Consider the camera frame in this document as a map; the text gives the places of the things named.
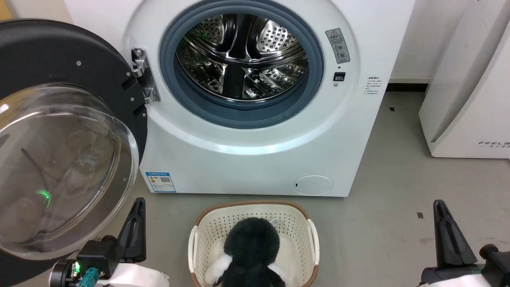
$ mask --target washing machine door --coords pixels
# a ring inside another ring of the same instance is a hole
[[[0,23],[0,285],[44,272],[123,205],[144,93],[107,42],[49,20]]]

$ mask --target plush toy head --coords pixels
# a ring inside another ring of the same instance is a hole
[[[223,283],[223,287],[290,287],[274,264],[279,246],[278,232],[267,220],[241,220],[226,238],[225,255],[207,270],[206,283]]]

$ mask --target black baseboard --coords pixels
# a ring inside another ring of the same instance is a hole
[[[425,92],[428,84],[389,83],[387,92]]]

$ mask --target brown basket rim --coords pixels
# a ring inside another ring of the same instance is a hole
[[[244,206],[244,205],[264,205],[264,204],[272,204],[272,205],[288,205],[288,206],[291,206],[291,207],[294,207],[296,208],[297,210],[299,210],[303,215],[304,215],[304,218],[306,218],[307,220],[310,219],[310,216],[308,215],[308,212],[302,208],[300,205],[298,204],[295,204],[293,202],[290,202],[290,201],[277,201],[277,200],[265,200],[265,201],[240,201],[240,202],[232,202],[232,203],[226,203],[226,204],[218,204],[218,205],[214,205],[214,206],[211,206],[209,208],[207,208],[206,210],[204,210],[199,216],[198,218],[196,219],[195,221],[195,226],[198,226],[200,224],[200,222],[202,221],[202,219],[208,214],[210,213],[211,211],[213,210],[216,210],[216,209],[221,209],[221,208],[226,208],[226,207],[234,207],[234,206]],[[315,281],[315,278],[317,278],[317,274],[319,273],[319,266],[318,265],[315,265],[314,266],[314,270],[312,272],[312,275],[310,276],[310,278],[308,279],[308,281],[303,284],[301,287],[310,287],[312,285],[312,283]],[[196,278],[196,275],[195,273],[191,273],[191,279],[193,280],[193,283],[196,287],[203,287],[202,285],[200,285],[200,283],[198,282],[198,279]]]

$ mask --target laundry basket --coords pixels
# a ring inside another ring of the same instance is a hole
[[[226,236],[240,220],[257,217],[279,219],[280,235],[276,264],[290,276],[293,286],[311,286],[319,268],[319,237],[308,213],[300,206],[281,201],[238,202],[213,206],[198,217],[188,241],[188,264],[197,287],[207,287],[208,267],[223,254]]]

